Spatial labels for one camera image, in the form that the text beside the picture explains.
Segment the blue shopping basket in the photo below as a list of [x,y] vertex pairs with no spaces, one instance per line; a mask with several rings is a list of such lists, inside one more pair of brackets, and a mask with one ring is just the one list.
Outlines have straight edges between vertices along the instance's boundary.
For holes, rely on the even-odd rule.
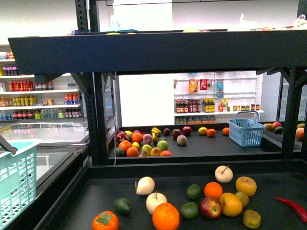
[[[256,113],[255,119],[237,119],[240,113]],[[254,147],[261,144],[262,134],[265,129],[259,124],[257,111],[238,112],[233,120],[228,120],[229,137],[242,147]]]
[[40,140],[11,140],[16,154],[0,153],[0,230],[5,229],[36,196],[36,146]]

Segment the lime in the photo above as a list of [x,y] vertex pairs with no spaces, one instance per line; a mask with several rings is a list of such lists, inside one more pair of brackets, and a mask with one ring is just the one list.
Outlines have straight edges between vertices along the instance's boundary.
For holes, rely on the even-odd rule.
[[198,215],[198,205],[195,202],[188,202],[181,206],[179,211],[184,219],[193,219]]
[[125,152],[124,152],[123,149],[117,147],[117,148],[115,148],[115,155],[116,155],[116,157],[124,157]]
[[201,187],[198,184],[192,184],[187,189],[187,195],[192,200],[197,199],[201,195]]
[[114,201],[115,210],[120,215],[128,215],[132,210],[132,203],[126,198],[118,198]]

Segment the pear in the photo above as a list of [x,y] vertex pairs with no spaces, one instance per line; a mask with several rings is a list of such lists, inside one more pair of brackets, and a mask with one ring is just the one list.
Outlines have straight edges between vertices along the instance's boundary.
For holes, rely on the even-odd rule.
[[154,190],[154,180],[149,176],[145,176],[139,180],[139,182],[135,182],[135,193],[138,195],[146,196],[153,192]]
[[257,229],[261,223],[261,216],[258,212],[248,209],[244,212],[243,223],[250,229]]

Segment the avocado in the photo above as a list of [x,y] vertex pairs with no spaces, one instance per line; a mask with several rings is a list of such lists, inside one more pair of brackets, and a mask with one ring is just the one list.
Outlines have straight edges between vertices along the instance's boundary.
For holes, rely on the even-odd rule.
[[275,134],[282,134],[283,133],[283,127],[278,126],[274,129]]

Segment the lemon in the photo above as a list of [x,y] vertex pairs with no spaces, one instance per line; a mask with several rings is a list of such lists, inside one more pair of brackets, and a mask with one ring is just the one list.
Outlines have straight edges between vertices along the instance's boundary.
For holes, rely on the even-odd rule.
[[132,147],[136,147],[138,150],[140,149],[140,144],[138,142],[133,142]]
[[206,135],[207,134],[207,128],[206,127],[201,127],[198,129],[198,132],[200,135]]

